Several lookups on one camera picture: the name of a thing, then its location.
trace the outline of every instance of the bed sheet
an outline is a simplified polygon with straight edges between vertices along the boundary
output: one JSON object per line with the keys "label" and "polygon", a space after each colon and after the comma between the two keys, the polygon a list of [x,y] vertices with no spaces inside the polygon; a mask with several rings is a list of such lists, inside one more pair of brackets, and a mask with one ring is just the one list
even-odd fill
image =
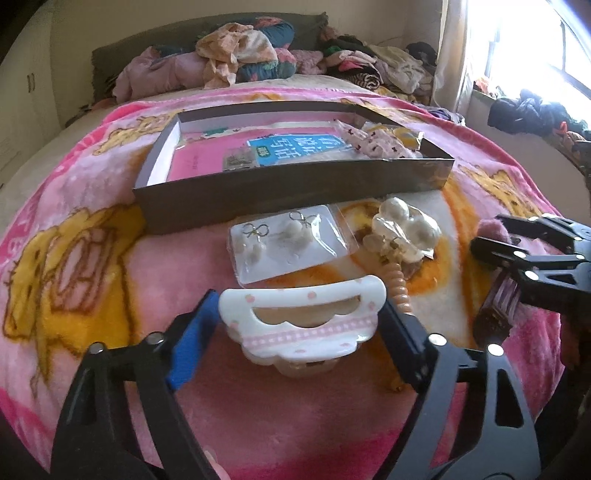
{"label": "bed sheet", "polygon": [[[479,219],[556,210],[515,160],[470,129],[401,100],[331,85],[265,82],[121,106],[78,142],[25,202],[0,244],[0,408],[42,465],[48,467],[60,407],[88,345],[134,343],[166,329],[208,288],[236,287],[226,225],[148,236],[134,203],[131,189],[151,144],[183,109],[274,100],[351,102],[424,131],[456,165],[443,191],[401,195],[435,217],[444,234],[436,260],[413,277],[409,290],[429,331],[473,346],[470,322],[491,284],[491,272],[468,250]],[[376,202],[342,208],[360,230]],[[544,252],[539,242],[525,244]],[[322,284],[377,268],[376,259],[361,249],[269,286]],[[537,415],[562,372],[558,316],[520,307],[516,319],[504,347]],[[248,362],[219,329],[196,377],[177,399],[198,441],[217,453],[233,480],[359,480],[378,469],[414,401],[412,391],[392,390],[399,380],[379,337],[330,373],[294,381]],[[137,392],[131,389],[129,397],[142,451],[158,464]],[[458,401],[437,461],[449,452],[460,411]]]}

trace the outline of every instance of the open box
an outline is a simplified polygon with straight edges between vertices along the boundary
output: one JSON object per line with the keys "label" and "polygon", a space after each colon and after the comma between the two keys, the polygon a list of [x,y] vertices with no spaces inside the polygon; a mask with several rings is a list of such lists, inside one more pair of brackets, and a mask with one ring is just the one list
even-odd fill
{"label": "open box", "polygon": [[399,125],[363,106],[336,102],[239,103],[181,112],[154,143],[135,182],[134,193],[149,232],[172,233],[241,215],[441,189],[453,167],[451,156],[423,140],[420,152],[425,158],[343,158],[228,171],[222,168],[224,153],[216,151],[204,158],[205,168],[200,162],[193,165],[194,176],[170,179],[183,135],[256,131],[270,124],[296,125],[311,119],[338,119],[358,128],[367,121]]}

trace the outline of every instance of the blue gripper pad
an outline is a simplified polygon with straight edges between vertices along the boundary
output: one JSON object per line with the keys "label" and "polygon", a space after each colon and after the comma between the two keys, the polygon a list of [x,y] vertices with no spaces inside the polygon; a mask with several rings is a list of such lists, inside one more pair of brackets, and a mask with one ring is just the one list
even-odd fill
{"label": "blue gripper pad", "polygon": [[220,295],[210,290],[192,313],[183,335],[174,346],[171,368],[166,378],[173,391],[177,391],[193,378],[207,345],[221,318],[218,311]]}

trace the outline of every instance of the window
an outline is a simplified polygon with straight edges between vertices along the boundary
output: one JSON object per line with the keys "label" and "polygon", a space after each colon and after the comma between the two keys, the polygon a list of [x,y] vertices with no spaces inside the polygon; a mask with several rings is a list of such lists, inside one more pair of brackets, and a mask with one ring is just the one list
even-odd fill
{"label": "window", "polygon": [[489,44],[483,71],[492,84],[512,98],[527,88],[591,125],[591,60],[554,8],[545,0],[502,0],[495,11],[483,4],[490,7],[470,8],[476,41]]}

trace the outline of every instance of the blue book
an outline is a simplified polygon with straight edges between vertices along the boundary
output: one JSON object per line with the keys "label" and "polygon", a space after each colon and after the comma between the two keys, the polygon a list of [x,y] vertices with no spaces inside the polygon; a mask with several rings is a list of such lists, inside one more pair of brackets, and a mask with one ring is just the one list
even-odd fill
{"label": "blue book", "polygon": [[346,145],[341,138],[329,134],[271,135],[247,143],[254,147],[256,159],[265,167],[279,160],[293,160]]}

